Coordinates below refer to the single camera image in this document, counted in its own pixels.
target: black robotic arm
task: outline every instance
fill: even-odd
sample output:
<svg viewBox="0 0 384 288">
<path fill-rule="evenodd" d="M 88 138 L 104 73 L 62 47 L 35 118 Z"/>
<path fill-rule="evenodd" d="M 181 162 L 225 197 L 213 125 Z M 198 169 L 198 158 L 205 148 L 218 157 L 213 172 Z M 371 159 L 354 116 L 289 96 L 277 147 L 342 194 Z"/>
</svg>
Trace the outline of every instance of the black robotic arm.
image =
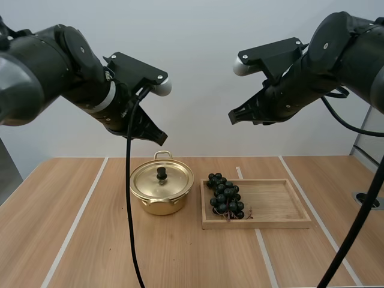
<svg viewBox="0 0 384 288">
<path fill-rule="evenodd" d="M 240 51 L 239 76 L 263 71 L 263 89 L 229 113 L 232 124 L 284 122 L 324 95 L 346 97 L 346 86 L 384 113 L 384 18 L 329 15 L 308 44 L 298 38 Z M 331 93 L 334 89 L 340 94 Z"/>
<path fill-rule="evenodd" d="M 104 58 L 104 67 L 79 30 L 55 25 L 31 33 L 8 28 L 0 18 L 0 123 L 23 125 L 60 95 L 126 137 L 141 88 L 165 96 L 168 74 L 123 53 Z M 137 108 L 132 138 L 162 145 L 167 135 Z"/>
</svg>

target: white stripe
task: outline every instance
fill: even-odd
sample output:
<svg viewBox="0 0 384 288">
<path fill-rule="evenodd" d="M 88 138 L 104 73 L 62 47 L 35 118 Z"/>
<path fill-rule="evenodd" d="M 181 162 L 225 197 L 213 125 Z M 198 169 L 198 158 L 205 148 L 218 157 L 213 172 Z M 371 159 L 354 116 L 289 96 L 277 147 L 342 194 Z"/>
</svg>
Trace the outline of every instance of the white stripe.
<svg viewBox="0 0 384 288">
<path fill-rule="evenodd" d="M 291 288 L 316 288 L 316 287 L 291 287 Z M 384 286 L 327 286 L 327 288 L 384 288 Z"/>
<path fill-rule="evenodd" d="M 309 209 L 311 210 L 313 216 L 315 217 L 316 221 L 318 222 L 319 226 L 321 227 L 321 229 L 323 230 L 325 236 L 328 238 L 328 241 L 331 243 L 333 249 L 336 251 L 338 251 L 339 247 L 338 245 L 336 244 L 335 240 L 333 239 L 332 235 L 330 234 L 330 232 L 328 231 L 328 229 L 325 227 L 323 221 L 321 220 L 320 216 L 318 215 L 318 213 L 316 212 L 315 208 L 313 207 L 313 205 L 311 204 L 310 200 L 308 199 L 307 195 L 305 195 L 305 192 L 304 190 L 301 188 L 299 182 L 296 180 L 295 176 L 293 175 L 293 173 L 291 172 L 291 170 L 289 169 L 287 163 L 284 161 L 284 159 L 282 158 L 282 156 L 279 156 L 279 159 L 281 161 L 281 163 L 283 164 L 284 168 L 287 170 L 290 178 L 292 179 L 293 183 L 295 183 L 296 187 L 298 188 L 302 198 L 304 199 L 304 201 L 306 202 L 306 204 L 308 205 Z M 355 284 L 357 286 L 363 286 L 359 277 L 356 275 L 356 273 L 354 272 L 354 270 L 352 269 L 352 267 L 349 265 L 347 259 L 344 258 L 343 260 L 343 264 L 344 266 L 346 267 L 349 275 L 351 276 L 351 278 L 353 279 L 353 281 L 355 282 Z"/>
<path fill-rule="evenodd" d="M 239 179 L 243 179 L 240 167 L 236 167 L 236 171 L 238 172 Z"/>
<path fill-rule="evenodd" d="M 41 288 L 46 288 L 48 287 L 48 284 L 50 282 L 50 280 L 52 279 L 52 276 L 53 274 L 55 273 L 56 271 L 56 268 L 58 267 L 59 263 L 60 263 L 60 260 L 61 260 L 61 257 L 63 256 L 64 252 L 65 252 L 65 249 L 67 248 L 68 246 L 68 243 L 70 242 L 71 238 L 72 238 L 72 235 L 83 215 L 83 212 L 88 204 L 88 201 L 89 199 L 91 198 L 92 196 L 92 193 L 94 192 L 95 190 L 95 187 L 97 185 L 97 182 L 99 181 L 100 177 L 101 177 L 101 174 L 103 174 L 103 170 L 107 164 L 107 161 L 108 161 L 108 157 L 106 157 L 96 175 L 96 178 L 92 184 L 92 186 L 90 187 L 89 191 L 88 191 L 88 194 L 86 195 L 84 201 L 83 201 L 83 204 L 82 206 L 80 207 L 80 210 L 78 211 L 77 215 L 76 215 L 76 218 L 74 219 L 73 221 L 73 224 L 71 226 L 71 229 L 68 231 L 68 234 L 67 234 L 67 237 L 65 237 L 64 239 L 64 242 L 63 244 L 61 245 L 61 248 L 55 258 L 55 260 L 53 261 L 52 263 L 52 266 L 50 267 L 49 271 L 48 271 L 48 274 L 46 276 L 46 278 L 44 279 L 44 282 L 42 283 L 41 285 Z"/>
<path fill-rule="evenodd" d="M 243 179 L 240 167 L 236 167 L 236 170 L 238 172 L 239 179 Z M 262 235 L 260 229 L 255 229 L 254 231 L 256 232 L 257 241 L 259 242 L 259 247 L 260 247 L 260 250 L 261 250 L 263 258 L 264 258 L 265 268 L 267 270 L 269 280 L 271 282 L 271 286 L 272 286 L 272 288 L 278 288 L 275 272 L 274 272 L 274 269 L 272 267 L 272 263 L 271 263 L 271 260 L 269 258 L 269 255 L 268 255 L 268 251 L 266 250 L 266 247 L 265 247 L 263 235 Z"/>
</svg>

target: grape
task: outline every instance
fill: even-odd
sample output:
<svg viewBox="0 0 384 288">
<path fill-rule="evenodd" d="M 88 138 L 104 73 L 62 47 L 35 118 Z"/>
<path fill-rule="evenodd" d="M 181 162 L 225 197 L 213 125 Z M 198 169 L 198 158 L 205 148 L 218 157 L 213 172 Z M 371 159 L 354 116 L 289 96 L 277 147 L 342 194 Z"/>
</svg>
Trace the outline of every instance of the grape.
<svg viewBox="0 0 384 288">
<path fill-rule="evenodd" d="M 227 189 L 224 190 L 223 194 L 227 198 L 231 198 L 235 194 L 235 191 L 233 189 L 227 188 Z"/>
<path fill-rule="evenodd" d="M 227 199 L 226 199 L 226 197 L 225 197 L 223 194 L 219 194 L 219 195 L 217 196 L 217 202 L 218 202 L 218 203 L 224 203 L 226 200 L 227 200 Z"/>
<path fill-rule="evenodd" d="M 242 203 L 242 202 L 238 202 L 238 209 L 239 210 L 243 210 L 244 209 L 244 203 Z"/>
<path fill-rule="evenodd" d="M 239 212 L 236 213 L 236 216 L 237 216 L 239 219 L 243 219 L 243 218 L 244 218 L 244 212 L 239 211 Z"/>
<path fill-rule="evenodd" d="M 238 210 L 238 205 L 235 202 L 230 202 L 228 207 L 232 212 L 236 212 Z"/>
<path fill-rule="evenodd" d="M 226 182 L 226 187 L 227 187 L 227 188 L 232 188 L 232 187 L 233 187 L 233 183 L 230 182 L 230 181 L 227 181 L 227 182 Z"/>
<path fill-rule="evenodd" d="M 206 182 L 206 185 L 208 186 L 208 188 L 212 188 L 214 186 L 214 183 L 211 180 L 209 180 Z"/>
<path fill-rule="evenodd" d="M 209 201 L 209 204 L 211 204 L 211 206 L 217 206 L 217 205 L 218 205 L 217 199 L 216 199 L 215 197 L 212 198 L 212 199 Z"/>
<path fill-rule="evenodd" d="M 224 212 L 227 211 L 227 205 L 225 205 L 224 203 L 220 204 L 218 207 L 217 207 L 217 211 L 222 214 Z"/>
<path fill-rule="evenodd" d="M 222 192 L 224 192 L 226 186 L 224 184 L 219 184 L 217 185 L 216 187 L 216 190 L 221 194 Z"/>
</svg>

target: pot lid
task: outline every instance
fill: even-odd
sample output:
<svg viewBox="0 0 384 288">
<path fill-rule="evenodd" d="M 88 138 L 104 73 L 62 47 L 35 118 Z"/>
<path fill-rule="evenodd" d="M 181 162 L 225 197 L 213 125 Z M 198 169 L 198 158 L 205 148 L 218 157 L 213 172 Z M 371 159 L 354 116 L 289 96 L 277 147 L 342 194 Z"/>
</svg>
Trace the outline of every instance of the pot lid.
<svg viewBox="0 0 384 288">
<path fill-rule="evenodd" d="M 166 153 L 169 159 L 158 159 Z M 143 200 L 177 199 L 189 192 L 193 185 L 192 170 L 173 159 L 168 151 L 159 151 L 152 161 L 136 168 L 130 178 L 131 191 Z"/>
</svg>

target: table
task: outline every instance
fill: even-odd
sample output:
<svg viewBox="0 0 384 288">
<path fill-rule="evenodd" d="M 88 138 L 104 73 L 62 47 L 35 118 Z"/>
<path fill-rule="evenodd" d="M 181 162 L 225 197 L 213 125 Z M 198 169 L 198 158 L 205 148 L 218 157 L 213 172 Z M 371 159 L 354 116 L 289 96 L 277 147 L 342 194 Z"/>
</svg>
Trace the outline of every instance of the table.
<svg viewBox="0 0 384 288">
<path fill-rule="evenodd" d="M 352 156 L 177 159 L 195 174 L 182 210 L 154 216 L 131 200 L 148 288 L 315 286 L 359 209 L 351 193 L 366 191 L 373 177 Z M 39 165 L 0 206 L 0 287 L 138 287 L 124 167 L 124 158 Z M 202 230 L 199 181 L 211 172 L 289 179 L 312 227 Z M 372 211 L 331 285 L 384 284 L 383 223 L 384 211 Z"/>
</svg>

